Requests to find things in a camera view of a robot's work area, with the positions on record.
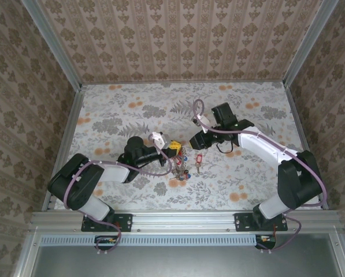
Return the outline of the grey round keyring plate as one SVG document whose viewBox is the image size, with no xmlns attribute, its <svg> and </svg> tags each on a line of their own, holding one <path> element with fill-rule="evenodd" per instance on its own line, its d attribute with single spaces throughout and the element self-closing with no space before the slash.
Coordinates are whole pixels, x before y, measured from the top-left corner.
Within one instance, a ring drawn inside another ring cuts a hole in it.
<svg viewBox="0 0 345 277">
<path fill-rule="evenodd" d="M 174 168 L 172 170 L 172 173 L 178 181 L 186 181 L 189 179 L 184 174 L 184 170 L 188 170 L 186 168 L 186 161 L 186 151 L 184 147 L 181 147 L 179 154 L 173 158 Z"/>
</svg>

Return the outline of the black wiring connector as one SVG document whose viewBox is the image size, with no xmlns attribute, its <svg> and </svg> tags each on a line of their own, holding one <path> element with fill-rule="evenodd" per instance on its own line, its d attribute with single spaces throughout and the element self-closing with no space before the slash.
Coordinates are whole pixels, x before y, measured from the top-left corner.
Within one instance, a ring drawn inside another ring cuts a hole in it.
<svg viewBox="0 0 345 277">
<path fill-rule="evenodd" d="M 120 242 L 119 235 L 98 235 L 94 238 L 94 247 L 101 252 L 109 252 Z"/>
<path fill-rule="evenodd" d="M 271 250 L 276 245 L 276 236 L 275 235 L 256 235 L 255 236 L 257 249 Z"/>
</svg>

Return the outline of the grey metal sheet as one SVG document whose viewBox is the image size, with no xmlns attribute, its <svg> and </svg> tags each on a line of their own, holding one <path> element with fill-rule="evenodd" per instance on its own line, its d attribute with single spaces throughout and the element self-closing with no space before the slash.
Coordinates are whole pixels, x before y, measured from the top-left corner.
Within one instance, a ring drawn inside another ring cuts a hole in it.
<svg viewBox="0 0 345 277">
<path fill-rule="evenodd" d="M 40 246 L 28 241 L 14 277 L 345 277 L 345 238 L 301 234 L 265 252 L 253 246 Z"/>
</svg>

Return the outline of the aluminium table end rail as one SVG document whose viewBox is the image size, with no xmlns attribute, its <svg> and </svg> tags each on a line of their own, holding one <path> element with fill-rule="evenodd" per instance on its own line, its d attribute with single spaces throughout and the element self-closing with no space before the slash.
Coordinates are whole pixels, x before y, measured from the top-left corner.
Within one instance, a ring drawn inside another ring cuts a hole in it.
<svg viewBox="0 0 345 277">
<path fill-rule="evenodd" d="M 89 85 L 139 85 L 139 84 L 193 84 L 193 83 L 209 83 L 209 84 L 218 84 L 218 83 L 234 83 L 234 84 L 241 84 L 241 83 L 256 83 L 256 84 L 262 84 L 262 83 L 281 83 L 284 84 L 283 80 L 183 80 L 183 81 L 137 81 L 137 82 L 131 82 L 131 81 L 123 81 L 123 82 L 103 82 L 103 83 L 82 83 L 81 87 L 89 86 Z"/>
</svg>

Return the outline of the aluminium table side rail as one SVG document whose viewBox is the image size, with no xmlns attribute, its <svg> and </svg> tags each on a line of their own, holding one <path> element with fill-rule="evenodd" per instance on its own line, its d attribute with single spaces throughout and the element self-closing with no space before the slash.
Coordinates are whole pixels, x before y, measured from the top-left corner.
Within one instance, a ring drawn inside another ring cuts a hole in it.
<svg viewBox="0 0 345 277">
<path fill-rule="evenodd" d="M 300 117 L 298 115 L 298 111 L 296 109 L 296 104 L 294 102 L 294 99 L 292 97 L 292 93 L 289 87 L 287 87 L 286 85 L 284 85 L 284 90 L 285 90 L 285 94 L 287 96 L 290 108 L 291 108 L 291 112 L 292 112 L 292 116 L 294 118 L 294 122 L 297 128 L 297 132 L 299 134 L 299 139 L 301 141 L 302 147 L 304 150 L 308 150 L 310 151 L 308 142 L 306 140 L 306 135 L 305 132 L 303 130 L 302 127 L 302 123 L 300 120 Z M 317 177 L 317 182 L 320 185 L 320 188 L 322 190 L 322 193 L 318 196 L 319 202 L 315 203 L 315 204 L 305 204 L 304 207 L 321 207 L 322 209 L 326 209 L 328 210 L 328 204 L 327 204 L 327 189 L 325 187 L 325 184 L 323 183 L 321 177 Z"/>
<path fill-rule="evenodd" d="M 75 94 L 51 177 L 54 177 L 60 171 L 69 156 L 77 120 L 79 119 L 79 114 L 83 105 L 85 91 L 85 87 L 83 87 Z"/>
</svg>

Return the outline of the aluminium frame post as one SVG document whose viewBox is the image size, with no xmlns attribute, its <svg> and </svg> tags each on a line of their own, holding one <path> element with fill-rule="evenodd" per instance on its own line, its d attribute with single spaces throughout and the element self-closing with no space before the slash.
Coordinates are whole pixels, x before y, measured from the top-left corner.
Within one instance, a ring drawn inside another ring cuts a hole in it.
<svg viewBox="0 0 345 277">
<path fill-rule="evenodd" d="M 310 54 L 316 40 L 320 36 L 323 28 L 337 6 L 339 0 L 322 0 L 322 3 L 313 18 L 305 36 L 297 49 L 293 60 L 288 67 L 288 70 L 283 78 L 284 88 L 290 88 L 291 84 L 295 80 L 296 75 L 300 71 L 307 56 Z"/>
<path fill-rule="evenodd" d="M 29 15 L 36 24 L 39 32 L 46 41 L 49 49 L 66 75 L 69 83 L 76 93 L 80 92 L 82 81 L 75 71 L 68 54 L 62 47 L 59 37 L 55 34 L 48 18 L 45 16 L 43 9 L 40 7 L 38 0 L 21 0 Z"/>
</svg>

